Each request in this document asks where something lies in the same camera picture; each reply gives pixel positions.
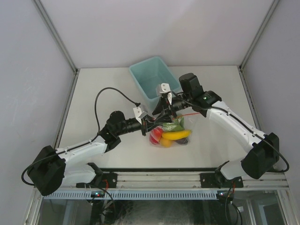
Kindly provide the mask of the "orange fake fruit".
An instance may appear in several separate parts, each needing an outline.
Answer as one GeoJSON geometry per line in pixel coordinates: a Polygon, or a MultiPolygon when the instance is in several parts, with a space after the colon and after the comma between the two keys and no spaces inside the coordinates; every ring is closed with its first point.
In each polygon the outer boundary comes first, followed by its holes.
{"type": "Polygon", "coordinates": [[[159,143],[161,146],[165,147],[165,148],[169,148],[172,146],[172,140],[168,140],[168,139],[165,139],[165,138],[161,138],[159,140],[159,143]]]}

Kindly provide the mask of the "clear zip top bag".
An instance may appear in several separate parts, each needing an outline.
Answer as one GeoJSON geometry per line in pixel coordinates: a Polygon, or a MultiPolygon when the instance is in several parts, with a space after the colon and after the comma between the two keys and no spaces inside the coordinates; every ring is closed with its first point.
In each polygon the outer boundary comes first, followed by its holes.
{"type": "Polygon", "coordinates": [[[149,133],[149,142],[158,148],[185,146],[190,142],[199,112],[179,113],[171,122],[163,122],[149,133]]]}

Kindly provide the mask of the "yellow fake banana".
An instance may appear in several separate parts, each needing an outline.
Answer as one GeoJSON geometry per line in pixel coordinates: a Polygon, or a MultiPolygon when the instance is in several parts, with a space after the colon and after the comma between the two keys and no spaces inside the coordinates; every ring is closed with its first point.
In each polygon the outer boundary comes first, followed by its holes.
{"type": "Polygon", "coordinates": [[[184,139],[189,137],[189,135],[192,133],[191,130],[182,130],[182,131],[176,131],[176,132],[163,132],[162,137],[167,140],[176,141],[179,139],[184,139]]]}

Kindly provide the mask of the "purple fake eggplant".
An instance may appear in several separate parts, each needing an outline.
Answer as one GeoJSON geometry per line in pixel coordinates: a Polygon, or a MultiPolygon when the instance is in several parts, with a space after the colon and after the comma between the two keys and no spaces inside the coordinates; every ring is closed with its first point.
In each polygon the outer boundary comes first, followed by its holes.
{"type": "Polygon", "coordinates": [[[185,145],[185,144],[188,144],[188,138],[178,139],[178,140],[175,140],[175,142],[180,145],[185,145]]]}

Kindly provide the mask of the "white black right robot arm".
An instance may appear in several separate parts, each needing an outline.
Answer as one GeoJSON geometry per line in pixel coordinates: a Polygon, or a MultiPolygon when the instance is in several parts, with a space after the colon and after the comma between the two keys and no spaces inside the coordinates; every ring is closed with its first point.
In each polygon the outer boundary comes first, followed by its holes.
{"type": "Polygon", "coordinates": [[[214,185],[226,187],[245,175],[259,179],[279,161],[279,137],[276,134],[267,135],[246,123],[218,94],[211,90],[204,91],[193,73],[182,75],[179,82],[181,93],[171,91],[167,83],[156,87],[159,102],[152,113],[157,116],[156,122],[171,121],[178,111],[191,107],[229,132],[246,153],[244,158],[220,165],[214,173],[214,185]]]}

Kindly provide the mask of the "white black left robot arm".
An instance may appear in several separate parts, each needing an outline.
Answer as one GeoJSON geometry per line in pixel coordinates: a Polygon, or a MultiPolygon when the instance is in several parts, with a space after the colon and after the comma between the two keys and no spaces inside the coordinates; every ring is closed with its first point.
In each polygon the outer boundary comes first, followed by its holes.
{"type": "Polygon", "coordinates": [[[88,183],[94,188],[99,187],[103,176],[100,168],[91,162],[93,157],[114,149],[121,142],[121,135],[135,131],[145,135],[172,119],[173,116],[166,112],[156,118],[145,115],[143,118],[126,119],[123,112],[114,111],[94,138],[59,149],[45,146],[27,168],[27,175],[43,196],[68,184],[88,183]]]}

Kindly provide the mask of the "green fake leafy vegetable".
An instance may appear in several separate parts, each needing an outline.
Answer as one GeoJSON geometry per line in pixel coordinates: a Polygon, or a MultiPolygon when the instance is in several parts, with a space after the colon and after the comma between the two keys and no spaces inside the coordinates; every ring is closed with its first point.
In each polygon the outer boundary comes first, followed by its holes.
{"type": "Polygon", "coordinates": [[[170,123],[163,123],[162,129],[164,132],[176,132],[184,130],[184,118],[179,117],[170,123]]]}

